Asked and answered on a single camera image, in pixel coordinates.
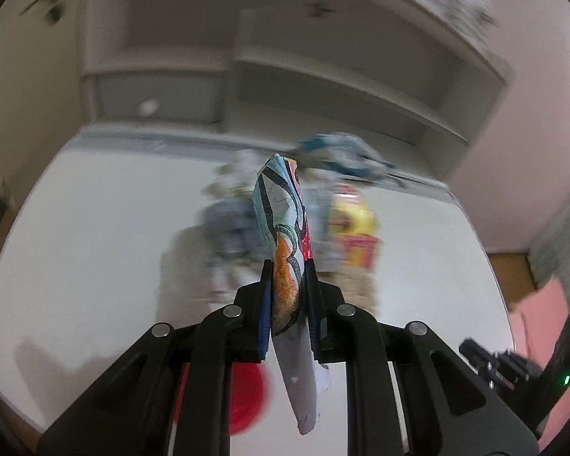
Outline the white desk hutch shelf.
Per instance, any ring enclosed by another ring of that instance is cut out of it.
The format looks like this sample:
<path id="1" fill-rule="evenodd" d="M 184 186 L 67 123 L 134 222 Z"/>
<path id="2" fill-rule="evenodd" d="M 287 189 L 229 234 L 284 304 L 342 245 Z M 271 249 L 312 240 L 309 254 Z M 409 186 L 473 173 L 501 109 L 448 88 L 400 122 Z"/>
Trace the white desk hutch shelf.
<path id="1" fill-rule="evenodd" d="M 221 119 L 102 116 L 97 77 L 130 72 L 223 76 Z M 82 0 L 80 73 L 98 125 L 269 150 L 346 132 L 436 179 L 463 160 L 512 75 L 413 0 Z"/>

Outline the peanuts pile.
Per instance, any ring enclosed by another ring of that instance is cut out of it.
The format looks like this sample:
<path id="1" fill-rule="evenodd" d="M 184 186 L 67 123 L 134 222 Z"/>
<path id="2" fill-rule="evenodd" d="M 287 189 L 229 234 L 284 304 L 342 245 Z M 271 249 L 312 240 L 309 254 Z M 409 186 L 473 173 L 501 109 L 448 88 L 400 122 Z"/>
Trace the peanuts pile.
<path id="1" fill-rule="evenodd" d="M 372 271 L 344 266 L 333 272 L 320 273 L 322 281 L 337 286 L 346 302 L 375 315 L 378 292 Z"/>

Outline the black lock knob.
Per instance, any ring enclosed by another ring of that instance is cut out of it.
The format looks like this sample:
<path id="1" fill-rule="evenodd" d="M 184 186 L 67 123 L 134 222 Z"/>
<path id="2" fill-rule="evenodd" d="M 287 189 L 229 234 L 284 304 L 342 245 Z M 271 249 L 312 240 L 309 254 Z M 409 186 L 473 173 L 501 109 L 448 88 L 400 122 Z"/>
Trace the black lock knob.
<path id="1" fill-rule="evenodd" d="M 65 3 L 55 3 L 45 13 L 44 18 L 49 26 L 55 26 L 65 15 Z"/>

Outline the grey drawer with knob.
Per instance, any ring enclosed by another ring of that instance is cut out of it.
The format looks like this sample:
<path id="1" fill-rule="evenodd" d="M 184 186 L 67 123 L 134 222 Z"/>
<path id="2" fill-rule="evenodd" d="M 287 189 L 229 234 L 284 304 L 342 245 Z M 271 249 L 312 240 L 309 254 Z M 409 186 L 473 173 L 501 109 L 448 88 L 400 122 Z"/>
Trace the grey drawer with knob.
<path id="1" fill-rule="evenodd" d="M 108 119 L 219 122 L 225 78 L 201 73 L 122 73 L 97 77 L 101 115 Z"/>

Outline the red plastic cup lid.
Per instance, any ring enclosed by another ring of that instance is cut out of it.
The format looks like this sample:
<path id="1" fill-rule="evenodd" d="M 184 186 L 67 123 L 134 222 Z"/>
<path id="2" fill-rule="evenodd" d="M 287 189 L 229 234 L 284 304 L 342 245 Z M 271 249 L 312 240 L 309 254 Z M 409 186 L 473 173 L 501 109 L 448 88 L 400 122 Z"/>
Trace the red plastic cup lid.
<path id="1" fill-rule="evenodd" d="M 268 405 L 269 379 L 262 363 L 227 363 L 224 374 L 230 402 L 227 407 L 226 428 L 218 418 L 218 434 L 236 435 L 250 429 L 263 415 Z"/>

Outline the blue white snack bag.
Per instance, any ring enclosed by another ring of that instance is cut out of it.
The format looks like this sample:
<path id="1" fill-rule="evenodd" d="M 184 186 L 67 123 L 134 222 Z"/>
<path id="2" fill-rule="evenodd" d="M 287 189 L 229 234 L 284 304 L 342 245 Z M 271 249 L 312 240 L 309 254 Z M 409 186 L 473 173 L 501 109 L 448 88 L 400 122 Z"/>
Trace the blue white snack bag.
<path id="1" fill-rule="evenodd" d="M 301 165 L 340 173 L 369 182 L 394 173 L 396 166 L 358 136 L 334 132 L 318 134 L 298 143 L 295 158 Z"/>

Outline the colourful drawing paper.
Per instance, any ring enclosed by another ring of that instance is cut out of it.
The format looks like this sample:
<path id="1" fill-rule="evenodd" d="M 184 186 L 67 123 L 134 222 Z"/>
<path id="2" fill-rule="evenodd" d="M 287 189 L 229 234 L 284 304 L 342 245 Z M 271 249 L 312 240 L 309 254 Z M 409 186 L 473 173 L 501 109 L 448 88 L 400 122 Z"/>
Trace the colourful drawing paper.
<path id="1" fill-rule="evenodd" d="M 252 202 L 272 261 L 272 347 L 302 435 L 320 419 L 319 395 L 330 387 L 329 369 L 314 358 L 304 304 L 306 261 L 312 246 L 298 165 L 275 154 L 260 168 Z"/>

